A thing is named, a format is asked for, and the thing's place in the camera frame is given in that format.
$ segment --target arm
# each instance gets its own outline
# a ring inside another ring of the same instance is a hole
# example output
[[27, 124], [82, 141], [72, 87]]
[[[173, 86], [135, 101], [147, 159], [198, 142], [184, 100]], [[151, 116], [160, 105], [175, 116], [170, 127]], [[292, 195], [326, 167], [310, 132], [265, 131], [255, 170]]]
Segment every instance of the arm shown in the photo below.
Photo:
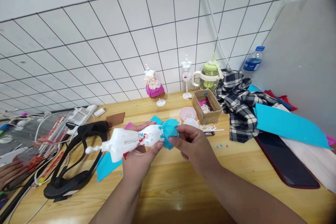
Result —
[[[128, 128], [141, 131], [156, 122], [146, 122], [140, 126]], [[131, 223], [141, 193], [141, 184], [151, 163], [163, 147], [162, 142], [154, 144], [147, 152], [144, 146], [138, 146], [122, 160], [124, 177], [99, 209], [90, 224], [93, 223]]]
[[201, 130], [181, 125], [169, 142], [190, 160], [237, 223], [306, 223], [281, 201], [223, 168]]

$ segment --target small cardboard box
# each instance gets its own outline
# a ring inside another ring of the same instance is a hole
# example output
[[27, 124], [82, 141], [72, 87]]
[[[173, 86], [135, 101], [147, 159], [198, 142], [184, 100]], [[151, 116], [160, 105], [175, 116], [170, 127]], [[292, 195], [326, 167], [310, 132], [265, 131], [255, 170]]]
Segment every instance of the small cardboard box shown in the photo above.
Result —
[[[223, 109], [217, 101], [215, 95], [209, 89], [194, 91], [192, 100], [192, 105], [196, 110], [196, 114], [201, 125], [218, 122], [219, 116], [223, 112]], [[206, 104], [211, 108], [212, 112], [204, 114], [200, 104], [198, 103], [204, 100], [208, 101]]]

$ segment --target hand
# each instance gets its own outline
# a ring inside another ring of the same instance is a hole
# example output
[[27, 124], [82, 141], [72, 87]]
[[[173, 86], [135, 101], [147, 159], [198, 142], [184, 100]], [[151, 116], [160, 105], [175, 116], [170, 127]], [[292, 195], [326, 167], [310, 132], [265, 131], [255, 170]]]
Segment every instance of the hand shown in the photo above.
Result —
[[[141, 131], [148, 125], [156, 124], [156, 122], [148, 121], [139, 126], [129, 127], [129, 130]], [[143, 145], [138, 146], [135, 150], [127, 154], [126, 158], [122, 160], [122, 168], [124, 170], [124, 179], [140, 186], [143, 179], [146, 177], [151, 163], [156, 155], [163, 147], [162, 142], [154, 144], [147, 152]]]
[[26, 171], [21, 161], [14, 161], [2, 166], [0, 168], [0, 191], [3, 190], [5, 185], [20, 177]]
[[185, 160], [190, 160], [197, 173], [205, 175], [221, 167], [202, 130], [183, 124], [177, 132], [179, 137], [171, 136], [168, 141], [181, 151]]

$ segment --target bottle handle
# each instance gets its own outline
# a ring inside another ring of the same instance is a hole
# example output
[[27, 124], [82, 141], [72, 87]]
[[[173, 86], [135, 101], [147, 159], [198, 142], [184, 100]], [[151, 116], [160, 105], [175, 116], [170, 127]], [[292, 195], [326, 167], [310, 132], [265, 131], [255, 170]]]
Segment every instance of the bottle handle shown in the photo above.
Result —
[[201, 74], [201, 71], [196, 71], [196, 72], [194, 72], [193, 74], [192, 74], [192, 77], [191, 77], [191, 83], [195, 86], [195, 87], [199, 87], [200, 85], [198, 84], [198, 83], [195, 83], [194, 82], [194, 76], [196, 75], [196, 74]]

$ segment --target black and white plaid fabric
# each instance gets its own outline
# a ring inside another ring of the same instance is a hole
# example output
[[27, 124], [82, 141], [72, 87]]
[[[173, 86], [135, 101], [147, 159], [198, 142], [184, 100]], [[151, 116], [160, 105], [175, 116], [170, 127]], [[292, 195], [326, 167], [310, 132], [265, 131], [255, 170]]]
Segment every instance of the black and white plaid fabric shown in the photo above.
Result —
[[277, 100], [263, 92], [248, 91], [252, 83], [249, 77], [243, 78], [243, 74], [231, 69], [222, 72], [224, 78], [219, 81], [215, 96], [223, 112], [230, 114], [231, 141], [245, 143], [259, 134], [253, 107], [256, 103], [273, 106]]

